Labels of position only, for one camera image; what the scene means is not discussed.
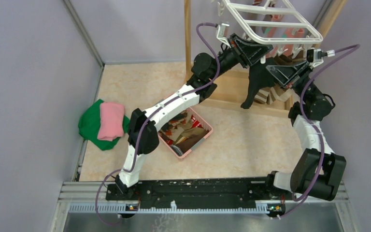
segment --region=marble floor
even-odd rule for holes
[[[183,84],[184,62],[106,65],[98,98],[125,106],[126,116],[171,95]],[[265,176],[291,172],[300,156],[300,141],[288,118],[196,105],[193,109],[214,132],[185,159],[164,144],[149,154],[140,179]],[[87,144],[80,181],[99,181],[120,169],[128,136],[108,151]]]

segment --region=pink towel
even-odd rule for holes
[[[113,141],[122,137],[124,106],[114,102],[103,102],[100,104],[100,130],[97,139]]]

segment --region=plastic basket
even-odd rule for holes
[[[199,114],[197,114],[197,112],[195,112],[193,109],[191,108],[188,108],[185,110],[186,112],[188,113],[192,113],[193,116],[200,122],[200,124],[202,125],[202,127],[204,129],[206,129],[208,131],[208,133],[201,139],[199,140],[196,144],[194,144],[194,146],[192,146],[192,148],[190,148],[188,151],[186,151],[182,156],[179,156],[164,140],[163,138],[160,136],[160,134],[158,135],[160,141],[162,143],[164,143],[167,148],[179,159],[184,159],[186,156],[188,156],[193,150],[195,150],[202,142],[204,142],[204,140],[206,140],[208,138],[208,136],[210,136],[212,133],[213,133],[213,127],[208,124],[208,122],[206,122]]]

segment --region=white laundry rack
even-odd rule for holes
[[[287,19],[294,20],[299,15],[300,21],[298,19],[298,22],[300,25],[297,24],[297,27],[302,27],[302,25],[305,25],[304,22],[306,22],[307,27],[304,29],[307,29],[310,34],[312,32],[315,34],[315,36],[311,36],[312,38],[262,38],[260,35],[256,35],[262,40],[269,41],[269,44],[274,45],[274,47],[278,46],[278,41],[275,41],[276,39],[280,40],[279,43],[282,45],[284,44],[294,44],[293,51],[296,53],[293,53],[297,55],[298,51],[303,48],[307,47],[318,47],[321,43],[323,37],[329,32],[329,29],[331,28],[332,24],[334,23],[335,19],[341,12],[342,8],[344,7],[347,0],[327,0],[325,5],[326,7],[321,8],[321,11],[318,13],[317,18],[318,20],[315,21],[315,25],[312,26],[307,22],[303,17],[298,13],[298,11],[292,6],[292,4],[288,0],[278,0],[271,1],[271,0],[263,0],[261,3],[261,6],[252,6],[252,5],[244,5],[244,4],[235,4],[232,3],[232,1],[236,0],[217,0],[216,4],[219,6],[219,12],[222,11],[229,11],[229,8],[231,9],[231,12],[234,11],[235,15],[243,15],[243,13],[240,14],[240,12],[254,12],[260,14],[257,15],[257,20],[259,22],[254,21],[254,23],[258,23],[258,27],[260,28],[264,24],[266,26],[270,25],[270,22],[266,21],[260,21],[261,16],[266,15],[274,15],[274,14],[283,14],[286,15]],[[270,3],[276,3],[275,7],[265,7],[269,6]],[[254,34],[252,29],[249,27],[249,24],[246,22],[242,16],[238,16],[235,18],[236,21],[241,20],[239,24],[241,25],[247,25],[245,28],[245,33],[247,34],[247,31],[251,32],[251,36]],[[186,82],[192,75],[191,73],[191,67],[192,67],[192,59],[191,59],[191,0],[184,0],[184,23],[185,23],[185,71],[186,75],[184,77],[184,82]],[[277,28],[283,28],[282,30],[285,30],[286,28],[292,28],[292,23],[279,23],[279,26],[277,27],[275,24],[273,24],[274,27]],[[216,91],[211,95],[209,99],[206,99],[202,104],[210,107],[216,107],[216,108],[222,108],[222,109],[228,109],[228,110],[242,110],[240,105],[241,101],[238,101],[237,99],[245,99],[246,97],[246,86],[248,85],[248,76],[247,72],[245,70],[230,70],[229,72],[221,75],[221,78],[218,78],[216,80],[216,83],[218,85]],[[229,88],[224,88],[228,86],[230,83],[233,83],[235,85],[235,88],[232,89],[232,92],[229,91]],[[250,112],[261,114],[261,115],[268,115],[268,116],[278,116],[278,117],[287,117],[289,109],[292,107],[294,100],[293,98],[289,98],[286,102],[280,102],[280,101],[274,101],[271,105],[268,104],[256,104],[254,103],[251,108],[248,110]]]
[[[260,44],[320,44],[323,40],[322,35],[294,8],[288,0],[280,0],[285,7],[269,7],[269,4],[276,2],[275,0],[267,0],[264,6],[253,6],[246,4],[232,3],[230,0],[222,0],[222,3],[232,14],[235,20],[240,24],[245,33],[255,42]],[[261,20],[244,19],[240,12],[248,12],[260,15],[293,15],[299,21],[298,23],[291,22],[268,22]],[[306,38],[284,38],[273,37],[265,38],[258,35],[251,29],[251,26],[256,27],[277,27],[277,28],[304,28],[307,29],[311,36]]]

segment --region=wooden board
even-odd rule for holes
[[[191,0],[184,0],[184,35],[185,35],[185,79],[186,82],[191,77]]]
[[[209,99],[201,104],[222,109],[245,111],[240,107],[246,99],[248,92],[248,72],[230,70],[215,80],[218,85]],[[292,97],[287,102],[274,101],[273,104],[254,103],[250,112],[277,117],[287,117],[293,104]]]

